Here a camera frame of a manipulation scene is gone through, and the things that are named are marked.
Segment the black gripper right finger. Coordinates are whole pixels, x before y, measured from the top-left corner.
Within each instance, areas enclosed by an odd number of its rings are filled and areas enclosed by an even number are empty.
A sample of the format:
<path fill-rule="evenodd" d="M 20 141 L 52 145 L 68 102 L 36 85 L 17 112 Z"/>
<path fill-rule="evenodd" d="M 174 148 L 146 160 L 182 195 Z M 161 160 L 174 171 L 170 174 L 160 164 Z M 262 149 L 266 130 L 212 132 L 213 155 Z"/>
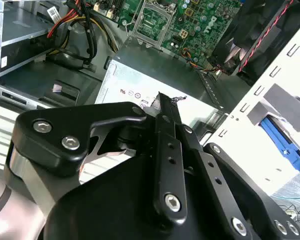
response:
<path fill-rule="evenodd" d="M 216 144 L 200 146 L 175 111 L 188 172 L 188 217 L 178 240 L 300 240 L 297 224 Z"/>

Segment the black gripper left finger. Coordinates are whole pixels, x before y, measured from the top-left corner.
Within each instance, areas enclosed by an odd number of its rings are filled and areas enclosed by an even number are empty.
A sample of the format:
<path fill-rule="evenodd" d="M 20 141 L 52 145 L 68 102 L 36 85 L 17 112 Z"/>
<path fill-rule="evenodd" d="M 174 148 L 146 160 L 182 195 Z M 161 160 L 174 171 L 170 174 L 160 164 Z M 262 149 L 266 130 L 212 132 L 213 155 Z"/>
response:
<path fill-rule="evenodd" d="M 120 173 L 131 176 L 133 169 L 140 172 L 145 165 L 154 178 L 152 210 L 180 225 L 187 217 L 182 145 L 176 138 L 181 100 L 158 93 L 147 110 L 116 102 L 26 111 L 15 121 L 6 161 L 48 215 L 79 186 L 85 164 L 134 150 L 134 157 L 103 174 L 106 182 Z"/>

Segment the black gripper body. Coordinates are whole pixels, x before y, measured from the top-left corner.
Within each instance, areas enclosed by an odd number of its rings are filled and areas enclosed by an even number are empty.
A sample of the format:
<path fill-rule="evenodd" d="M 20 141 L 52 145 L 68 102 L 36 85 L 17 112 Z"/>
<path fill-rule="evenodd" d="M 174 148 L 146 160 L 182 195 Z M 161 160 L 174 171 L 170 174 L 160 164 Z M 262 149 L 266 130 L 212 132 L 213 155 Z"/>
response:
<path fill-rule="evenodd" d="M 225 240 L 229 226 L 209 173 L 213 158 L 184 126 L 118 127 L 101 152 L 136 155 L 63 196 L 44 227 L 46 240 Z"/>

